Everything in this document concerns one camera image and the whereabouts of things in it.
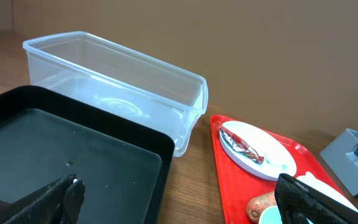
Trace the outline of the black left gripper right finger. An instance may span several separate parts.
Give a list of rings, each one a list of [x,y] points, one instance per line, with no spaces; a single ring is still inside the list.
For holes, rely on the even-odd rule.
[[[288,174],[278,176],[275,200],[284,224],[358,224],[358,212]]]

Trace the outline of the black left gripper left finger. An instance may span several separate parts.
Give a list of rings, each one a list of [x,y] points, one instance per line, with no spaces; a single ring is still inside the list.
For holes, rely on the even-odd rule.
[[[75,174],[63,176],[0,208],[0,224],[76,224],[85,200],[85,184]]]

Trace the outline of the light blue bowl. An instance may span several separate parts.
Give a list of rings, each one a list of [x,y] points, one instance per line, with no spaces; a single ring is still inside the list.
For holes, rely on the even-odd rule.
[[[283,224],[278,206],[266,208],[259,217],[258,224]]]

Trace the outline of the orange carrot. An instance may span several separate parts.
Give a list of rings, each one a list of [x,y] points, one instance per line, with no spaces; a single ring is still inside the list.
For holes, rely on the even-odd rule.
[[[251,199],[246,206],[246,214],[250,221],[258,223],[262,212],[276,204],[275,192],[271,191]]]

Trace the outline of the red snack wrapper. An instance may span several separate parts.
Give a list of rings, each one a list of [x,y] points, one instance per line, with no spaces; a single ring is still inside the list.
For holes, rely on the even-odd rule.
[[[242,154],[256,164],[262,164],[264,162],[264,156],[261,156],[254,148],[252,148],[237,134],[230,131],[222,124],[218,125],[218,129],[220,135],[236,153]]]

